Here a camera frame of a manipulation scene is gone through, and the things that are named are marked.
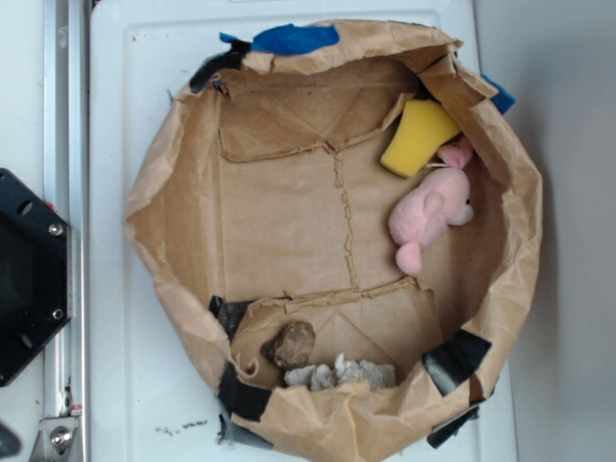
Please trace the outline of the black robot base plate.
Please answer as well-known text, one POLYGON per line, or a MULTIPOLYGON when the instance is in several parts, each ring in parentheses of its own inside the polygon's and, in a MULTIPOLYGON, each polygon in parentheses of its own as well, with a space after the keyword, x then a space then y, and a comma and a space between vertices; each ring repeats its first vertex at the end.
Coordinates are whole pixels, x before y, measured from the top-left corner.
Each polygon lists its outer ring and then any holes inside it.
POLYGON ((69 225, 1 169, 1 385, 67 324, 69 225))

